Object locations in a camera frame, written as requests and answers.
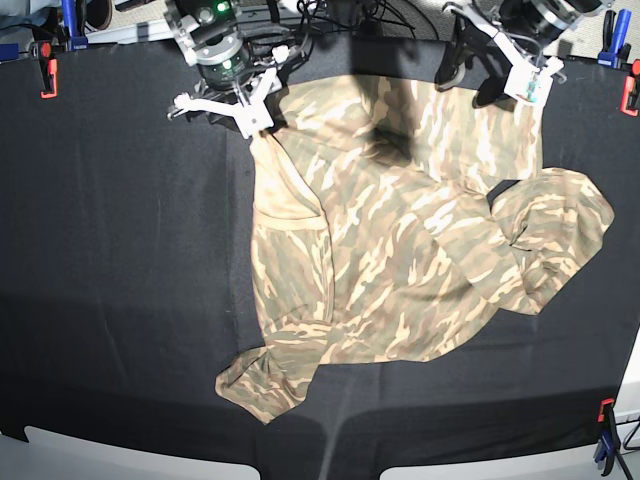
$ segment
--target cable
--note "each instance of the cable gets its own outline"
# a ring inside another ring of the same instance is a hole
[[[303,63],[306,62],[305,57],[308,56],[306,52],[306,47],[307,47],[307,44],[309,43],[311,29],[314,28],[312,25],[312,22],[318,14],[318,10],[319,10],[318,3],[319,3],[318,0],[298,0],[297,8],[298,8],[298,11],[300,12],[301,19],[300,19],[300,24],[298,25],[297,30],[298,32],[301,32],[305,24],[307,28],[306,28],[304,38],[300,43],[300,45],[293,45],[290,47],[289,56],[283,63],[276,64],[273,58],[268,58],[262,61],[256,60],[252,67],[245,68],[239,71],[234,78],[237,79],[239,77],[244,77],[248,74],[253,74],[253,73],[262,73],[274,66],[277,66],[280,69],[284,65],[293,62],[294,60],[296,60],[301,56],[303,57]],[[315,5],[313,12],[310,12],[311,5]],[[262,39],[266,40],[269,37],[277,37],[276,41],[273,41],[273,42],[268,42],[268,41],[260,42],[255,40],[250,42],[250,44],[253,44],[256,47],[261,47],[261,51],[265,51],[265,52],[270,51],[270,49],[278,45],[285,45],[292,38],[295,38],[293,35],[294,32],[292,31],[292,29],[288,27],[284,27],[282,25],[269,25],[268,27],[258,27],[244,33],[245,33],[246,39],[262,37]]]
[[[400,20],[400,22],[394,22],[393,20],[385,20],[382,17],[377,18],[376,20],[383,23],[390,23],[392,25],[401,25],[403,27],[406,27],[411,32],[411,36],[415,39],[416,38],[415,27],[407,21],[404,15],[402,15],[398,10],[396,10],[394,7],[389,5],[387,0],[384,0],[384,4],[386,5],[387,10],[389,10],[398,20]]]
[[[40,32],[40,33],[44,33],[45,35],[50,36],[51,38],[55,38],[55,35],[53,33],[51,33],[49,30],[46,30],[42,27],[39,27],[37,25],[31,25],[30,23],[16,23],[15,25],[9,25],[7,27],[2,27],[0,28],[0,32],[3,30],[9,30],[10,28],[28,28],[29,30],[32,30],[34,32]]]
[[[629,442],[631,442],[631,440],[633,440],[633,437],[638,432],[638,429],[640,429],[640,420],[638,420],[638,423],[636,423],[636,426],[633,428],[633,430],[631,430],[629,435],[627,435],[627,437],[624,439],[624,442],[623,442],[622,446],[624,447],[625,450],[640,451],[640,446],[637,446],[637,447],[630,447],[629,446]]]
[[[619,450],[615,452],[616,459],[618,460],[618,465],[622,468],[624,472],[624,476],[627,477],[627,480],[633,480],[633,475],[631,475],[631,471],[629,471],[629,467],[627,466],[627,462],[625,462],[624,458],[622,458],[622,454]]]
[[[277,1],[267,0],[267,7],[269,8],[269,16],[271,17],[271,23],[280,23],[280,10],[278,10]]]
[[[300,15],[302,15],[302,18],[300,19],[300,26],[298,27],[299,30],[301,29],[300,27],[304,25],[305,20],[307,20],[307,26],[310,26],[313,20],[322,20],[340,28],[354,28],[354,25],[343,25],[329,17],[318,17],[318,11],[320,10],[318,3],[318,0],[298,0],[296,7]],[[313,9],[313,13],[310,13],[309,7],[312,4],[315,4],[315,8]]]
[[[78,20],[78,32],[84,36],[84,29],[87,26],[87,0],[78,0],[80,3],[80,19]]]
[[[382,14],[380,15],[380,18],[384,18],[384,14],[387,13],[387,4],[388,2],[384,2],[384,7],[382,8]]]
[[[526,42],[532,43],[536,49],[538,50],[537,56],[536,56],[536,67],[540,67],[541,64],[541,60],[543,58],[543,48],[542,45],[540,44],[540,42],[538,42],[536,39],[531,38],[531,37],[527,37],[526,35],[520,35],[518,33],[509,33],[509,32],[504,32],[504,34],[514,40],[524,40]]]
[[[420,10],[418,6],[414,5],[413,2],[411,2],[411,0],[404,0],[404,2],[410,5],[411,8],[413,8],[416,12],[418,12],[418,15],[420,15],[424,19],[424,21],[427,22],[427,24],[429,25],[429,28],[433,31],[433,34],[436,37],[436,40],[440,41],[440,34],[438,33],[438,29],[433,24],[431,19],[427,17],[427,15],[422,10]]]
[[[364,7],[362,7],[362,10],[365,12],[365,15],[367,15],[367,14],[368,14],[368,15],[370,15],[371,17],[375,17],[375,16],[376,16],[376,14],[378,13],[378,10],[380,9],[380,1],[379,1],[379,0],[376,0],[376,2],[374,3],[374,5],[376,6],[376,9],[375,9],[373,12],[367,12],[367,11],[365,10],[365,8],[364,8]]]

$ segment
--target camouflage hoodie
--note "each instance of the camouflage hoodie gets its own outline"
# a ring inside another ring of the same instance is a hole
[[[535,315],[598,252],[613,211],[585,175],[541,169],[541,112],[473,96],[372,76],[278,95],[283,126],[251,145],[265,346],[219,395],[268,423],[318,365],[437,358],[498,308]]]

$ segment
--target clamp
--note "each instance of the clamp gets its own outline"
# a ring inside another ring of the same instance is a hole
[[[624,81],[622,102],[620,103],[620,111],[632,117],[638,116],[638,107],[640,106],[638,80],[640,80],[640,60],[634,60],[631,64],[631,72]]]
[[[40,64],[44,89],[41,98],[58,96],[58,60],[53,58],[53,47],[47,41],[33,42],[29,46],[29,56]]]
[[[474,98],[474,105],[490,105],[505,96],[527,105],[545,105],[553,84],[553,76],[564,67],[562,60],[551,57],[538,65],[543,59],[540,54],[536,64],[531,63],[515,41],[481,15],[473,3],[458,5],[450,1],[445,3],[443,11],[454,13],[456,20],[454,40],[447,43],[442,62],[436,72],[435,84],[438,91],[458,85],[464,77],[465,65],[472,57],[480,58],[483,63],[490,62],[487,46],[493,42],[510,66],[502,73],[494,72],[482,83]]]
[[[62,0],[62,15],[64,17],[64,25],[69,33],[69,39],[67,40],[68,50],[75,52],[76,50],[89,48],[89,40],[84,36],[84,32],[80,32],[78,29],[74,0]]]
[[[594,460],[598,466],[604,464],[601,476],[606,477],[611,474],[613,466],[615,465],[616,460],[618,460],[627,480],[633,480],[629,467],[627,467],[627,464],[620,453],[622,442],[620,441],[618,430],[616,428],[616,417],[613,413],[613,403],[614,400],[612,398],[603,400],[600,403],[598,423],[602,424],[602,428],[600,430],[600,438]]]
[[[608,68],[620,68],[629,58],[631,45],[624,43],[631,20],[631,12],[625,8],[618,13],[618,21],[613,26],[616,12],[607,10],[602,29],[602,51],[598,54],[598,63]]]

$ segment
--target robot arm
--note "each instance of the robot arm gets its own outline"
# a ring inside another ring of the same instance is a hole
[[[582,16],[596,15],[603,8],[601,0],[504,0],[487,18],[475,0],[463,6],[448,3],[444,10],[456,15],[456,29],[436,74],[436,84],[441,91],[458,85],[468,60],[479,57],[486,64],[497,47],[508,65],[501,72],[491,72],[476,96],[476,106],[489,105],[505,96],[544,105],[554,76],[564,67],[556,57],[546,59],[544,48]]]
[[[259,54],[238,29],[241,12],[233,0],[166,0],[166,5],[165,20],[176,43],[202,77],[194,94],[175,98],[169,119],[188,112],[206,112],[210,120],[232,117],[245,138],[272,127],[264,100],[282,88],[278,69],[300,56],[303,45],[283,44]],[[292,36],[277,25],[252,33]]]

